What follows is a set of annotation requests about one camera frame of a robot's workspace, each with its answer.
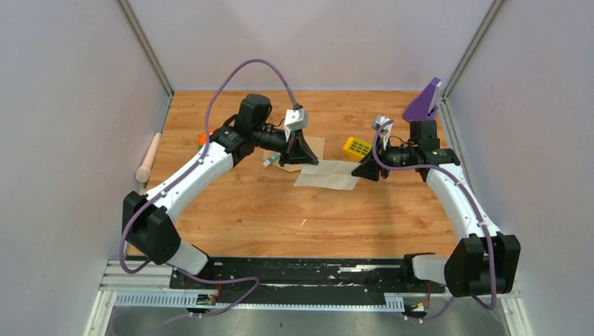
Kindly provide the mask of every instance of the wooden floor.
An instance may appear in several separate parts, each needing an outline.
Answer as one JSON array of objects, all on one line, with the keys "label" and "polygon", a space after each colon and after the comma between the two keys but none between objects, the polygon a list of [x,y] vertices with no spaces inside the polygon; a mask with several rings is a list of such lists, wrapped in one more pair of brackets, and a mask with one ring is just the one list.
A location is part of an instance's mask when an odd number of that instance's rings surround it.
[{"label": "wooden floor", "polygon": [[[237,113],[247,91],[224,92],[210,127]],[[272,100],[270,123],[290,101],[284,91],[259,91]],[[401,119],[418,92],[296,91],[309,113],[308,136],[326,138],[324,159],[341,153],[348,137],[371,142],[377,114],[395,120],[393,135],[408,138]],[[176,92],[148,187],[163,182],[197,152],[204,113],[213,92]],[[445,137],[440,133],[442,144]],[[360,180],[354,190],[294,187],[299,172],[262,166],[262,150],[211,183],[176,223],[183,239],[213,256],[399,257],[435,252],[448,256],[453,229],[435,194],[413,171],[378,183]]]}]

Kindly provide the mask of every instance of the brown paper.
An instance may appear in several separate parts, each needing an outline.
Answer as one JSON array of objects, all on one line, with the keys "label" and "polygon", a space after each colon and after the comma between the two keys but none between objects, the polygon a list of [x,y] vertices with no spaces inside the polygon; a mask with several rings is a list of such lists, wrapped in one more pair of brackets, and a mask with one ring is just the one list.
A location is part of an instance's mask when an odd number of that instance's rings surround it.
[{"label": "brown paper", "polygon": [[359,178],[352,176],[351,172],[358,166],[358,162],[320,160],[319,165],[307,165],[301,170],[295,186],[353,190]]},{"label": "brown paper", "polygon": [[[317,136],[306,136],[305,142],[308,143],[309,147],[312,149],[314,154],[317,156],[318,160],[321,160],[324,158],[324,142],[325,142],[324,138],[318,138]],[[262,156],[262,161],[266,161],[266,160],[270,159],[270,157],[274,153],[275,152],[272,152],[271,150],[265,150],[264,155]],[[278,162],[279,162],[279,160],[274,161],[272,166],[279,167],[280,169],[283,169],[287,172],[297,172],[298,170],[301,170],[301,168],[303,167],[302,164],[286,164],[284,167],[281,167]]]}]

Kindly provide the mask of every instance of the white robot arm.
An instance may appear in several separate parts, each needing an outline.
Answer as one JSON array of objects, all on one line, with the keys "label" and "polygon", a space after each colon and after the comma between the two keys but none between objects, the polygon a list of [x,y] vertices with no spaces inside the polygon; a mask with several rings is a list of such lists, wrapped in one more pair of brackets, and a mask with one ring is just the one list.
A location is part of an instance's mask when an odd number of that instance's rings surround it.
[{"label": "white robot arm", "polygon": [[[132,215],[147,200],[157,200],[132,224],[126,240],[149,257],[155,264],[167,263],[191,274],[198,274],[209,262],[208,255],[183,241],[173,223],[181,212],[212,181],[237,165],[243,158],[262,147],[280,153],[279,163],[317,165],[318,159],[303,137],[308,115],[300,106],[286,111],[284,129],[266,123],[272,106],[267,97],[248,94],[239,113],[233,116],[233,126],[224,125],[214,131],[208,152],[196,154],[182,168],[144,196],[131,192],[124,199],[123,228]],[[186,174],[177,184],[172,183]]]},{"label": "white robot arm", "polygon": [[[372,128],[378,130],[389,121],[379,115]],[[408,280],[430,280],[446,285],[456,297],[488,294],[491,291],[491,276],[489,258],[485,252],[487,239],[491,239],[497,293],[511,291],[520,243],[516,236],[503,234],[485,214],[468,186],[455,152],[439,147],[435,120],[411,121],[410,138],[400,146],[390,144],[390,126],[380,130],[381,136],[375,144],[382,164],[378,164],[370,152],[352,175],[379,181],[380,177],[387,178],[390,170],[416,169],[441,201],[459,241],[449,258],[430,253],[405,255],[403,266],[408,270],[405,271],[408,272]],[[460,185],[467,190],[468,195],[465,195]]]}]

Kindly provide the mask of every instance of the wooden stick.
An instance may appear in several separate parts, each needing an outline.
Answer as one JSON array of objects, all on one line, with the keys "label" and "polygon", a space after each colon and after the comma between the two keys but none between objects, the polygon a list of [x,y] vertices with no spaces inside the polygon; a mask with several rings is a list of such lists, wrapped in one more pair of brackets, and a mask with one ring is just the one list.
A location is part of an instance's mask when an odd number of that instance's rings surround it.
[{"label": "wooden stick", "polygon": [[157,156],[157,148],[159,148],[159,142],[161,140],[161,133],[155,134],[151,145],[148,147],[144,161],[140,165],[140,168],[136,171],[136,179],[138,182],[145,183],[151,177],[151,170],[153,168],[153,162],[155,162],[155,156]]}]

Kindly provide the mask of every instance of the gray wall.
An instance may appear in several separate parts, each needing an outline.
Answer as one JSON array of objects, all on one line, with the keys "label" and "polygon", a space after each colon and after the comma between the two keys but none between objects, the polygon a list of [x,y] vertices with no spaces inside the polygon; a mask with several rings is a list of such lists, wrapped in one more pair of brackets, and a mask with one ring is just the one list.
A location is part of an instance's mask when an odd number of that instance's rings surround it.
[{"label": "gray wall", "polygon": [[[447,79],[491,0],[131,0],[175,89],[214,89],[265,58],[301,89],[420,89]],[[250,65],[230,88],[282,88]]]},{"label": "gray wall", "polygon": [[80,335],[166,96],[115,1],[2,1],[0,41],[0,334]]},{"label": "gray wall", "polygon": [[591,335],[594,2],[511,0],[452,96],[478,198],[522,244],[535,335]]}]

